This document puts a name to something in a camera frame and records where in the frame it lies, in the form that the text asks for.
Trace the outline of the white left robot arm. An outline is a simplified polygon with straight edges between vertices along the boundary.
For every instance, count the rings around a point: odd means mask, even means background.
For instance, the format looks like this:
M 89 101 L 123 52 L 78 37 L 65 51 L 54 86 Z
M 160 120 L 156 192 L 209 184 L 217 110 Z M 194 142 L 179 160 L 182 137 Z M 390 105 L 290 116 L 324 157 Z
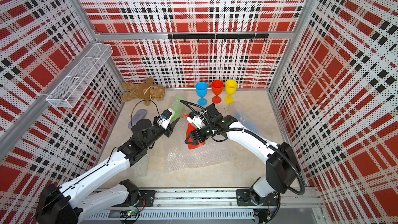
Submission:
M 111 189 L 95 193 L 99 186 L 127 170 L 141 158 L 163 135 L 170 137 L 178 120 L 162 115 L 152 123 L 139 120 L 133 126 L 132 137 L 117 148 L 109 158 L 61 186 L 51 184 L 40 196 L 34 218 L 39 224 L 78 224 L 85 218 L 108 207 L 132 206 L 140 202 L 139 188 L 129 179 Z

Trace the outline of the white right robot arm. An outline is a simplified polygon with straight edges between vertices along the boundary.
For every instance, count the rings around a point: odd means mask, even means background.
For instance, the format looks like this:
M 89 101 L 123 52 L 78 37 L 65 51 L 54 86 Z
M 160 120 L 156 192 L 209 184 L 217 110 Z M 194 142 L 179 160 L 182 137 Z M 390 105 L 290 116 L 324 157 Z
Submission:
M 298 196 L 305 194 L 301 169 L 288 143 L 277 144 L 261 137 L 237 118 L 223 116 L 214 104 L 184 117 L 188 123 L 185 143 L 190 149 L 198 148 L 208 139 L 221 135 L 222 142 L 230 140 L 241 145 L 265 164 L 265 176 L 255 181 L 245 197 L 240 197 L 242 201 L 264 205 L 266 200 L 272 197 L 279 199 L 288 190 Z

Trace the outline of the bright green glass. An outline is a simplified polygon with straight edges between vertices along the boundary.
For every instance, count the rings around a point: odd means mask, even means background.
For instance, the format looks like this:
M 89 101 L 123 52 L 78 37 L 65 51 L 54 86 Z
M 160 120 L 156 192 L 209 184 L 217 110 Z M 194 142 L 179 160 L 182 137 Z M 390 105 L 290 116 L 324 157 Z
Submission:
M 173 115 L 171 122 L 179 119 L 182 115 L 182 108 L 184 105 L 180 102 L 181 100 L 184 100 L 184 98 L 182 96 L 177 96 L 172 104 L 172 110 L 175 112 L 175 114 Z

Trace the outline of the blue wine glass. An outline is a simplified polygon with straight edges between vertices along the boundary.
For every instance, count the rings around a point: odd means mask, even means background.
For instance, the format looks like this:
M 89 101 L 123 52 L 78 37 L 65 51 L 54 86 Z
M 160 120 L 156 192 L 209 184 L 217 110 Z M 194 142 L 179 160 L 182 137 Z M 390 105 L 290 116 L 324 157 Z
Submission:
M 207 84 L 205 82 L 199 82 L 195 85 L 195 90 L 197 95 L 200 97 L 198 100 L 198 104 L 200 106 L 206 106 L 207 100 L 205 99 L 205 96 L 207 94 Z

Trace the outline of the yellow glass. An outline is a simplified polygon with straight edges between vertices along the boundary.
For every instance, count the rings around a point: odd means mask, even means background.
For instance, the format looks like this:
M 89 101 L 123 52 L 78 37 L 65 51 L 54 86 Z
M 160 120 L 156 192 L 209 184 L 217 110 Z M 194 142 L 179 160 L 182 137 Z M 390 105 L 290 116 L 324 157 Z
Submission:
M 237 89 L 237 82 L 234 80 L 228 80 L 226 82 L 226 93 L 227 93 L 227 97 L 224 99 L 224 101 L 227 104 L 232 104 L 234 102 L 234 98 L 232 97 L 232 95 L 236 92 Z

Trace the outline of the light blue glass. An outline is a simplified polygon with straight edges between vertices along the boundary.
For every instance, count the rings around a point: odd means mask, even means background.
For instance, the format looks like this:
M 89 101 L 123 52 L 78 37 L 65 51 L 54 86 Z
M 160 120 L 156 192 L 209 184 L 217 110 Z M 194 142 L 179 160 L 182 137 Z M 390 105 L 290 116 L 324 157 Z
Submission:
M 252 132 L 259 134 L 258 126 L 251 120 L 247 112 L 244 110 L 241 104 L 233 103 L 229 107 L 229 113 L 231 116 L 236 118 L 242 125 L 251 130 Z

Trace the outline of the red wine glass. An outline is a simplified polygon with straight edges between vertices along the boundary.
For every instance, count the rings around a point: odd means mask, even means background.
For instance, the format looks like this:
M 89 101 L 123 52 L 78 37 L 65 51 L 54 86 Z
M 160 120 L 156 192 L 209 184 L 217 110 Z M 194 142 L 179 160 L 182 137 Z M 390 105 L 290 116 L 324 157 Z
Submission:
M 222 99 L 219 95 L 221 95 L 221 93 L 223 92 L 223 88 L 224 88 L 224 83 L 220 80 L 215 80 L 211 83 L 211 89 L 213 94 L 215 95 L 212 98 L 213 103 L 215 104 L 221 103 Z

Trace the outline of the pink red glass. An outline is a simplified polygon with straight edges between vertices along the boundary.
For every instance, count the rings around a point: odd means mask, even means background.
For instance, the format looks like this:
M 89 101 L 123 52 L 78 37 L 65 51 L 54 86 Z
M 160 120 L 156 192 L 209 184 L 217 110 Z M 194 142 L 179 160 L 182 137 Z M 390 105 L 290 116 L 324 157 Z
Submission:
M 186 118 L 187 120 L 187 131 L 186 131 L 186 139 L 184 141 L 185 144 L 188 145 L 188 149 L 192 150 L 192 149 L 196 149 L 199 148 L 203 145 L 205 145 L 205 142 L 200 142 L 199 138 L 196 138 L 195 135 L 195 130 L 196 127 L 194 127 L 189 121 L 188 121 L 188 117 L 189 114 L 183 115 L 182 117 Z

